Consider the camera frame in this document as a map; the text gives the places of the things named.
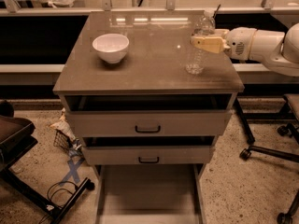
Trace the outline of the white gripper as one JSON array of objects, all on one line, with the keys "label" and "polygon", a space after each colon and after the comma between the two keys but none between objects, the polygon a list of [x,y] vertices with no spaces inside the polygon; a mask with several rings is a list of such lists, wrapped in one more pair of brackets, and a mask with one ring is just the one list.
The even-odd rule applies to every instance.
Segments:
[{"label": "white gripper", "polygon": [[255,28],[247,27],[238,27],[231,31],[216,29],[214,35],[193,35],[190,42],[197,49],[211,53],[224,51],[231,59],[246,61],[249,58],[251,44],[256,32]]}]

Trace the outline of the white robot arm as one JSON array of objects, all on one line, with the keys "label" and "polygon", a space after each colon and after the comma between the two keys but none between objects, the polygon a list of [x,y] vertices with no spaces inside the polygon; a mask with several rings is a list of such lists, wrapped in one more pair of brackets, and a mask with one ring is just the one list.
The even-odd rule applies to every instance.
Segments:
[{"label": "white robot arm", "polygon": [[192,35],[191,44],[211,53],[224,52],[240,61],[255,61],[272,72],[299,77],[299,23],[287,33],[238,27],[216,29],[212,35]]}]

